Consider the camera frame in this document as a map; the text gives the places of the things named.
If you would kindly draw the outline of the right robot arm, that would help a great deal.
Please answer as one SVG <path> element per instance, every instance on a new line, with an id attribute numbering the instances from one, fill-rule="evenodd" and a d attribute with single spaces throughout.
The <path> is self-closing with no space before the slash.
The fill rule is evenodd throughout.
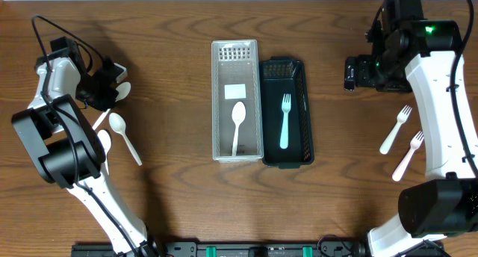
<path id="1" fill-rule="evenodd" d="M 469 37 L 453 20 L 426 19 L 421 0 L 384 0 L 366 34 L 372 52 L 346 59 L 346 90 L 415 96 L 426 149 L 425 182 L 402 191 L 397 214 L 367 233 L 367 256 L 428 256 L 438 241 L 477 230 L 477 133 L 463 70 Z"/>

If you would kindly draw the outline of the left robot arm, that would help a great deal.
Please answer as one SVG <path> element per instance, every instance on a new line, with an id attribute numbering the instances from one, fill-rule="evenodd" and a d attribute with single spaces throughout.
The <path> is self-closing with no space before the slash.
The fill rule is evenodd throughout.
<path id="1" fill-rule="evenodd" d="M 115 256 L 159 256 L 145 223 L 125 204 L 108 174 L 105 149 L 77 106 L 106 111 L 119 92 L 112 87 L 127 76 L 125 67 L 104 58 L 90 75 L 82 45 L 61 37 L 52 52 L 37 59 L 39 84 L 34 100 L 12 116 L 12 125 L 40 176 L 66 189 L 95 217 Z"/>

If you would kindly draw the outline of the mint green plastic fork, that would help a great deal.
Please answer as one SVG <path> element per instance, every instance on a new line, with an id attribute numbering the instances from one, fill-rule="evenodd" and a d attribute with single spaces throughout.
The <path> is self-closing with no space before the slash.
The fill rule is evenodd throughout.
<path id="1" fill-rule="evenodd" d="M 281 149 L 288 148 L 288 115 L 291 111 L 291 95 L 289 93 L 285 93 L 282 99 L 282 113 L 283 113 L 283 120 L 282 120 L 282 129 L 281 135 L 279 140 L 279 147 Z"/>

